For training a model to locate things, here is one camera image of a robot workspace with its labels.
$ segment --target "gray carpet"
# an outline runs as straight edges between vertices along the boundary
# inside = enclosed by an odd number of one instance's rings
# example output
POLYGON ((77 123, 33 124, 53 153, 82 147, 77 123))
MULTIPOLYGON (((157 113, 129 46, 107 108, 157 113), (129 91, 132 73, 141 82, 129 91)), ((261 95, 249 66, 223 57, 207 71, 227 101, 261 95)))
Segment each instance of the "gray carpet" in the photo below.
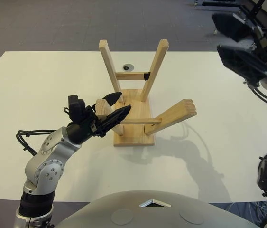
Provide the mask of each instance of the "gray carpet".
MULTIPOLYGON (((215 51, 218 44, 247 48, 213 35, 211 15, 236 8, 203 7, 194 0, 0 0, 0 57, 5 51, 155 51, 167 38, 169 51, 215 51)), ((267 16, 259 13, 267 26, 267 16)), ((0 200, 0 227, 11 227, 18 201, 0 200)), ((58 223, 85 203, 55 203, 58 223)))

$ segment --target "table top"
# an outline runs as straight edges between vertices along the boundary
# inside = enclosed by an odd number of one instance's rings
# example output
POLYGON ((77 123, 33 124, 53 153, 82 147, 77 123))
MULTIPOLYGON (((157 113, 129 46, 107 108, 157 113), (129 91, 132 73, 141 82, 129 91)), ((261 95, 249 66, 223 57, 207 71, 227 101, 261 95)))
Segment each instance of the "table top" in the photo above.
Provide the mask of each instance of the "table top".
MULTIPOLYGON (((154 52, 112 52, 117 71, 148 71, 154 52)), ((267 105, 217 52, 168 52, 150 92, 153 116, 183 98, 198 115, 156 133, 156 145, 113 147, 113 132, 70 158, 55 201, 90 202, 127 190, 161 190, 206 202, 265 200, 256 184, 267 153, 267 105)), ((123 89, 143 81, 121 81, 123 89)), ((68 95, 86 104, 113 92, 99 52, 5 52, 0 58, 0 199, 20 199, 31 155, 17 130, 58 129, 68 95)), ((38 150, 45 136, 27 139, 38 150)))

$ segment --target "wooden plank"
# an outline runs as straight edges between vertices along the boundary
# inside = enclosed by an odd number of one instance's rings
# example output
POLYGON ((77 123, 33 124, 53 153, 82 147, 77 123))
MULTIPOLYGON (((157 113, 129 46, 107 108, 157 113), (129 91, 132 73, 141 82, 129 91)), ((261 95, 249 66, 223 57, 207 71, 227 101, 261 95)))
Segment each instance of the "wooden plank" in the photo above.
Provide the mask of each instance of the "wooden plank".
POLYGON ((183 99, 163 112, 156 118, 162 118, 162 122, 156 125, 145 125, 145 134, 151 135, 171 125, 195 116, 195 106, 191 99, 183 99))
MULTIPOLYGON (((100 119, 100 120, 105 120, 108 115, 110 115, 113 112, 112 108, 108 104, 108 102, 105 99, 98 99, 96 100, 95 104, 95 115, 100 119)), ((123 135, 124 130, 122 125, 116 125, 112 129, 116 134, 118 135, 123 135)))
POLYGON ((162 119, 144 118, 144 119, 124 119, 120 124, 159 124, 162 119))
MULTIPOLYGON (((126 118, 145 119, 151 118, 149 100, 140 101, 141 89, 122 90, 124 102, 117 102, 115 108, 131 105, 131 110, 126 118)), ((145 135, 144 125, 123 125, 124 134, 122 136, 114 134, 114 146, 152 146, 154 145, 154 135, 145 135)))
POLYGON ((117 80, 144 80, 144 74, 148 72, 117 72, 117 80))
MULTIPOLYGON (((112 61, 112 57, 111 57, 111 53, 109 50, 107 40, 105 40, 105 39, 100 40, 99 50, 101 52, 101 56, 103 57, 103 60, 104 60, 105 66, 107 68, 110 80, 112 82, 112 86, 114 88, 114 91, 120 92, 120 84, 119 84, 119 81, 116 79, 116 76, 115 76, 115 67, 114 67, 114 64, 112 61)), ((123 102, 123 96, 120 96, 119 102, 123 102)))
POLYGON ((154 83, 154 80, 157 76, 158 70, 160 69, 163 59, 165 57, 165 54, 167 52, 169 48, 169 43, 167 39, 162 39, 160 40, 158 46, 157 46, 157 52, 154 56, 153 62, 151 64, 151 68, 150 68, 150 76, 149 76, 149 80, 147 80, 145 82, 144 88, 142 90, 142 94, 141 94, 141 101, 145 102, 149 92, 151 90, 151 87, 154 83))

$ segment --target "robotic arm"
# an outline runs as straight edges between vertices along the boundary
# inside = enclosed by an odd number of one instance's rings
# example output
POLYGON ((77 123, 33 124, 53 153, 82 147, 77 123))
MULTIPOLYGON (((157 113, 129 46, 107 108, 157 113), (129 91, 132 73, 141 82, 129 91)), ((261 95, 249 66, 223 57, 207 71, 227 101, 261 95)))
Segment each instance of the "robotic arm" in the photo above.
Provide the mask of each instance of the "robotic arm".
MULTIPOLYGON (((236 42, 246 36, 253 37, 254 44, 250 49, 219 45, 217 50, 223 64, 245 78, 248 87, 257 96, 259 82, 267 90, 267 29, 249 25, 248 21, 236 15, 216 13, 212 19, 218 31, 236 42)), ((267 154, 260 159, 257 184, 264 191, 263 196, 267 197, 267 154)))
MULTIPOLYGON (((111 106, 120 96, 121 92, 113 93, 103 99, 111 106)), ((67 127, 52 132, 26 165, 27 180, 16 211, 14 228, 53 227, 50 220, 54 193, 67 160, 92 136, 104 137, 131 109, 130 105, 125 106, 101 121, 95 115, 95 105, 86 107, 77 95, 69 96, 68 102, 69 108, 64 110, 72 122, 67 127)))

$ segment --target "black bracket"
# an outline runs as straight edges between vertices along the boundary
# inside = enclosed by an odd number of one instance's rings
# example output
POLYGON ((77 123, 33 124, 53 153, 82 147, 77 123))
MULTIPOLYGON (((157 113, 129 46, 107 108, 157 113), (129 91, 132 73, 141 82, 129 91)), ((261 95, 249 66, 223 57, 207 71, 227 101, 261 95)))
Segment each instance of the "black bracket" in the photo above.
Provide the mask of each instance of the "black bracket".
POLYGON ((144 80, 147 81, 149 79, 150 72, 144 73, 144 80))

